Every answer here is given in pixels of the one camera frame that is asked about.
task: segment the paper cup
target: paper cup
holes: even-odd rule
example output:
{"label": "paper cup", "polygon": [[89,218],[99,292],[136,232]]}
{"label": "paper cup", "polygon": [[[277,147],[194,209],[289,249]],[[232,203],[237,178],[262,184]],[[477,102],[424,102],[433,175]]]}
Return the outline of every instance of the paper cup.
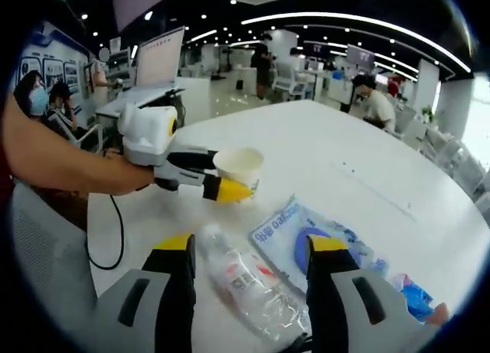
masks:
{"label": "paper cup", "polygon": [[218,152],[213,163],[220,177],[232,179],[247,186],[255,195],[260,182],[263,155],[252,148],[225,149]]}

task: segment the computer screen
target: computer screen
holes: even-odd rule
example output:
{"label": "computer screen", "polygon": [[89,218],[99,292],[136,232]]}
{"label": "computer screen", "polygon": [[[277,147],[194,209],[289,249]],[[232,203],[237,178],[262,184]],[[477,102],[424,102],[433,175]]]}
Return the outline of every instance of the computer screen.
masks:
{"label": "computer screen", "polygon": [[147,41],[139,48],[137,87],[175,82],[184,31],[184,28],[175,29]]}

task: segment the plastic bottle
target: plastic bottle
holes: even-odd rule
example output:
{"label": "plastic bottle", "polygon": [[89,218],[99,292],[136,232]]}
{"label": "plastic bottle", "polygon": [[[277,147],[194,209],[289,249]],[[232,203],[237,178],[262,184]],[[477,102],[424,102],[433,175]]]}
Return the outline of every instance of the plastic bottle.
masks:
{"label": "plastic bottle", "polygon": [[309,332],[306,306],[278,286],[268,286],[256,259],[235,250],[217,225],[201,228],[196,241],[210,277],[222,292],[232,296],[234,306],[230,307],[235,307],[255,332],[272,339],[277,349],[288,347],[303,332]]}

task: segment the person's hand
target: person's hand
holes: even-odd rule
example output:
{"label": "person's hand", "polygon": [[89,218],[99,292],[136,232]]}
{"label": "person's hand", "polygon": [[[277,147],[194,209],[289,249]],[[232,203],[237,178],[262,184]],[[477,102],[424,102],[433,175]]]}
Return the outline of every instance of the person's hand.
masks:
{"label": "person's hand", "polygon": [[441,303],[434,309],[434,313],[426,317],[425,322],[431,325],[442,326],[449,321],[449,310],[445,303]]}

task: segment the person's arm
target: person's arm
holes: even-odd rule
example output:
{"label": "person's arm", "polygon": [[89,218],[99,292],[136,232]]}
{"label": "person's arm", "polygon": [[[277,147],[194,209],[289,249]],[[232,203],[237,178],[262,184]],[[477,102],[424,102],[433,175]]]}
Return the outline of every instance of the person's arm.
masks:
{"label": "person's arm", "polygon": [[3,118],[2,145],[12,174],[30,185],[120,195],[154,182],[151,168],[85,152],[28,119],[11,94]]}

